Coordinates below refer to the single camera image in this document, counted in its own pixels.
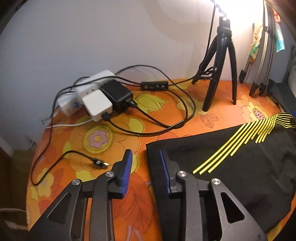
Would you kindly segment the black sport pants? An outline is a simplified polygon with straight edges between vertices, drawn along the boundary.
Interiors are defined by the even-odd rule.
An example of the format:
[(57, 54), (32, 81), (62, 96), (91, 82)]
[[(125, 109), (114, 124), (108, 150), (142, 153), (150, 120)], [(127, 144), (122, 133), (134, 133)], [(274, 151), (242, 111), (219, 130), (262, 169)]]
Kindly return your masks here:
[[(295, 196), (289, 113), (147, 144), (161, 231), (176, 240), (266, 240)], [(160, 150), (180, 167), (183, 198), (169, 198)]]

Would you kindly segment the folded dark grey garment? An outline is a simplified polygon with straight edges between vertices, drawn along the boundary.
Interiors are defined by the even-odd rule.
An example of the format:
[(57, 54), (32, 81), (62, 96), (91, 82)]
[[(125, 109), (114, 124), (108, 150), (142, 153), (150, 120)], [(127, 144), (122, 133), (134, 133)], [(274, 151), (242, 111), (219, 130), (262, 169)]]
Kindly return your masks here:
[(286, 82), (276, 83), (272, 79), (269, 79), (267, 93), (273, 101), (281, 105), (284, 112), (289, 114), (295, 113), (295, 96)]

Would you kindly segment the green striped white pillow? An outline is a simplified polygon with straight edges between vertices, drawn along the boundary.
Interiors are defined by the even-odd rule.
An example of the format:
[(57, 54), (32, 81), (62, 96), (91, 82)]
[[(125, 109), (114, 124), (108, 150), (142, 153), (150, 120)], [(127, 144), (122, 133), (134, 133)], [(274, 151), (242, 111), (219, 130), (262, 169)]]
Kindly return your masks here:
[(290, 75), (288, 77), (288, 85), (290, 87), (290, 90), (292, 91), (293, 95), (295, 95), (295, 85), (296, 85), (296, 68), (295, 68), (295, 46), (292, 48), (292, 60), (291, 60), (291, 69), (290, 69)]

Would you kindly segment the orange floral bed sheet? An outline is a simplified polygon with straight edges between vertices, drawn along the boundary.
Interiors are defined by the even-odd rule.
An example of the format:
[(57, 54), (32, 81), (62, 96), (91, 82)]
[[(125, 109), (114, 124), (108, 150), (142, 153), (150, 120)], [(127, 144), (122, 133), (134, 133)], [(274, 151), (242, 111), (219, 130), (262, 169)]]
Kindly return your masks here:
[[(214, 100), (214, 108), (202, 111), (202, 98), (207, 84), (199, 82), (195, 86), (181, 84), (173, 88), (177, 93), (143, 92), (133, 88), (139, 109), (128, 109), (112, 118), (118, 126), (129, 131), (144, 133), (159, 130), (159, 127), (145, 117), (150, 114), (165, 123), (179, 121), (185, 113), (193, 114), (193, 119), (183, 128), (157, 136), (157, 140), (188, 137), (198, 133), (232, 127), (244, 122), (267, 118), (279, 111), (268, 96), (248, 95), (250, 86), (238, 86), (236, 105), (231, 101), (231, 83), (219, 84)], [(89, 181), (103, 173), (87, 160), (93, 156), (116, 162), (126, 149), (133, 152), (133, 163), (128, 195), (113, 203), (115, 236), (117, 240), (176, 240), (176, 235), (161, 232), (160, 216), (151, 184), (146, 155), (146, 144), (153, 137), (130, 136), (115, 130), (111, 125), (91, 121), (85, 110), (80, 110), (70, 118), (57, 115), (58, 126), (52, 132), (45, 131), (34, 156), (36, 168), (33, 179), (38, 184), (29, 183), (27, 190), (27, 223), (33, 227), (42, 213), (61, 193), (73, 178)]]

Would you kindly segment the tall light stand legs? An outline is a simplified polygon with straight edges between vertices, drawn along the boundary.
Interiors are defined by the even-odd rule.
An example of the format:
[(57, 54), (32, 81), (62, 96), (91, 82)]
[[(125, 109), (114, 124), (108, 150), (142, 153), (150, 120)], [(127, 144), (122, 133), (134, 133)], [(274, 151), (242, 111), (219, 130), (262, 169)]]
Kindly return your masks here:
[(276, 28), (274, 11), (267, 1), (263, 1), (262, 6), (262, 23), (253, 24), (253, 39), (248, 58), (239, 75), (239, 82), (243, 83), (247, 79), (251, 66), (254, 65), (257, 68), (249, 96), (253, 96), (256, 91), (259, 91), (260, 96), (265, 93), (275, 52)]

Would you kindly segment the white power adapter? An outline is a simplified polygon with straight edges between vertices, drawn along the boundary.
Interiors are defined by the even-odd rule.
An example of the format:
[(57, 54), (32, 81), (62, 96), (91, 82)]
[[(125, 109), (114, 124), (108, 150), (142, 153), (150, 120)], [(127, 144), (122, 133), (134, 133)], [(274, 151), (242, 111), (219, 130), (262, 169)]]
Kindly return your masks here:
[(100, 89), (84, 96), (82, 101), (87, 112), (95, 122), (100, 121), (104, 113), (111, 114), (113, 111), (111, 101)]

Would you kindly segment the black power adapter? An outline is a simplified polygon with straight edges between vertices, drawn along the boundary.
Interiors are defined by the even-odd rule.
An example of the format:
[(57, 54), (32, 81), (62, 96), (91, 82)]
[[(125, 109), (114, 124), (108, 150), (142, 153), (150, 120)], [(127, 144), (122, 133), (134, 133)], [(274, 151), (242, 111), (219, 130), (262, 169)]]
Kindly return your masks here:
[(115, 79), (101, 85), (100, 90), (111, 101), (117, 113), (123, 113), (129, 107), (128, 101), (133, 99), (133, 93)]

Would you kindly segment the white power strip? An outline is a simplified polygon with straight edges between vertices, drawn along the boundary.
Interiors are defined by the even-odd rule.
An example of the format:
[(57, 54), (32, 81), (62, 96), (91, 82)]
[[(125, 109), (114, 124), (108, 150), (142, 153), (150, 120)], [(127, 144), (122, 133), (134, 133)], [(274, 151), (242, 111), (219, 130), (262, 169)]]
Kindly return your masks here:
[(70, 117), (83, 106), (82, 98), (86, 95), (98, 90), (101, 85), (112, 80), (115, 75), (104, 70), (90, 77), (82, 77), (74, 83), (74, 87), (69, 90), (69, 93), (61, 94), (57, 99), (58, 107), (65, 116)]

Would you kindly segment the small black tripod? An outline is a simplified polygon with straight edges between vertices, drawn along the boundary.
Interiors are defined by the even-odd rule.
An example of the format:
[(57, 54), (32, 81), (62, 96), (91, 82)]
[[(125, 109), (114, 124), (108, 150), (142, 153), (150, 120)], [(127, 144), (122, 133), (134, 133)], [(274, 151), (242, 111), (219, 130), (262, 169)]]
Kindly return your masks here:
[(230, 20), (225, 16), (221, 16), (219, 18), (219, 26), (217, 27), (217, 35), (213, 39), (192, 80), (192, 83), (195, 84), (198, 80), (202, 79), (204, 75), (210, 75), (210, 83), (202, 107), (203, 111), (208, 111), (213, 102), (227, 52), (229, 53), (231, 67), (232, 101), (236, 104), (237, 65), (234, 44), (232, 42), (232, 31), (230, 30)]

